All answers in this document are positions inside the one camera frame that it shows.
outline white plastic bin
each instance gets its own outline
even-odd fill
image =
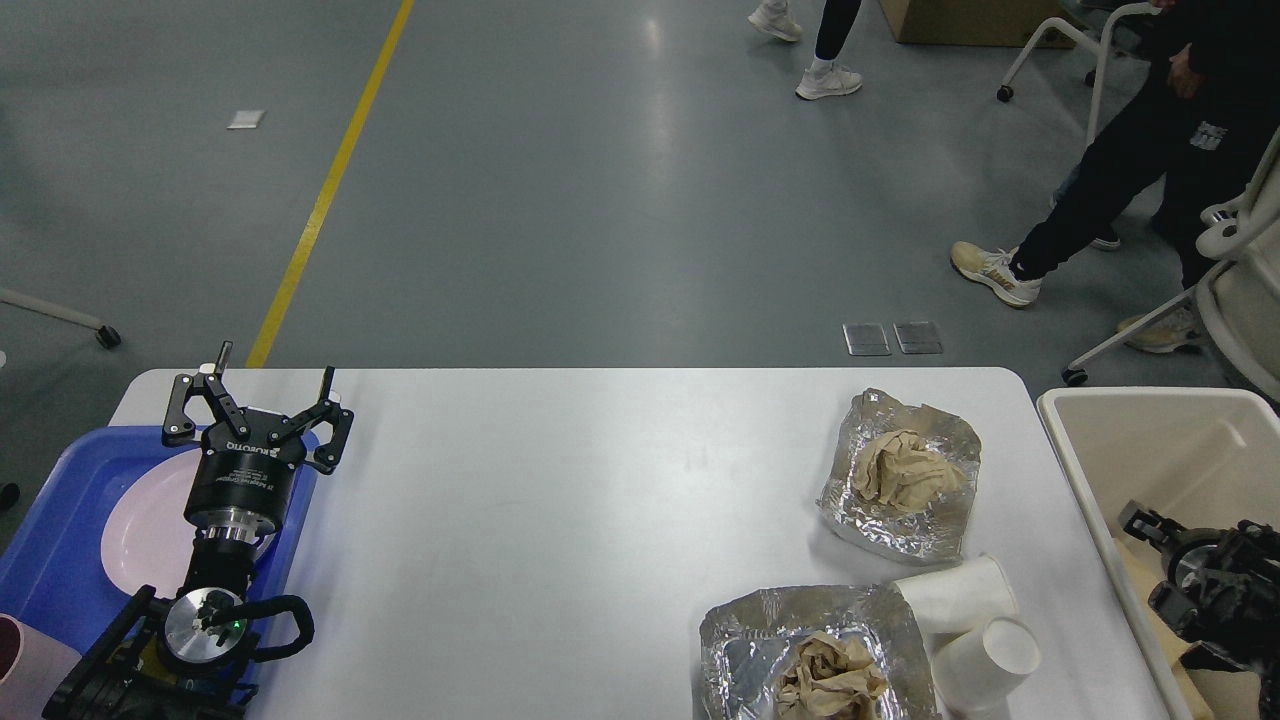
[[[1147,607],[1160,553],[1116,519],[1137,500],[1188,528],[1280,525],[1280,420],[1239,389],[1052,389],[1037,406],[1169,712],[1190,720],[1197,703],[1184,700],[1160,644],[1167,630]],[[1189,675],[1217,720],[1257,719],[1256,676]]]

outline gray floor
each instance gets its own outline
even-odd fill
[[[104,316],[0,306],[0,482],[24,498],[125,384],[242,364],[396,0],[12,5],[0,23],[0,286]],[[874,3],[851,97],[792,95],[805,41],[750,0],[419,0],[270,366],[1002,365],[1033,396],[1176,290],[1146,229],[1085,251],[1025,311],[947,247],[1012,246],[1080,150],[1082,51],[904,46]],[[1143,68],[1116,64],[1107,108]],[[223,129],[266,109],[261,129]],[[841,324],[933,320],[946,351],[852,359]],[[1117,351],[1094,384],[1221,384],[1207,355]],[[358,406],[358,398],[349,398]]]

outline black pants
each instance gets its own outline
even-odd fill
[[[1183,287],[1196,284],[1213,265],[1196,251],[1196,238],[1204,231],[1199,213],[1244,190],[1277,118],[1274,111],[1235,111],[1212,96],[1179,100],[1165,86],[1167,72],[1165,63],[1152,65],[1143,88],[1084,152],[1080,176],[1014,255],[1019,278],[1042,278],[1084,250],[1096,228],[1110,224],[1160,176],[1165,197],[1152,225],[1178,251]]]
[[[861,6],[863,0],[827,0],[827,6],[822,9],[822,24],[818,27],[818,46],[814,50],[817,58],[835,60],[840,55]]]

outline black jacket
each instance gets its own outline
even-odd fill
[[[1201,102],[1271,115],[1280,113],[1277,35],[1280,0],[1179,0],[1160,17],[1146,51],[1152,74],[1164,78],[1169,58],[1190,44],[1192,70],[1208,76]]]

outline hand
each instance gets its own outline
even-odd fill
[[[1169,59],[1172,65],[1169,68],[1169,78],[1165,81],[1174,95],[1183,100],[1196,97],[1199,86],[1204,85],[1204,76],[1192,69],[1192,46],[1188,42],[1183,51]]]

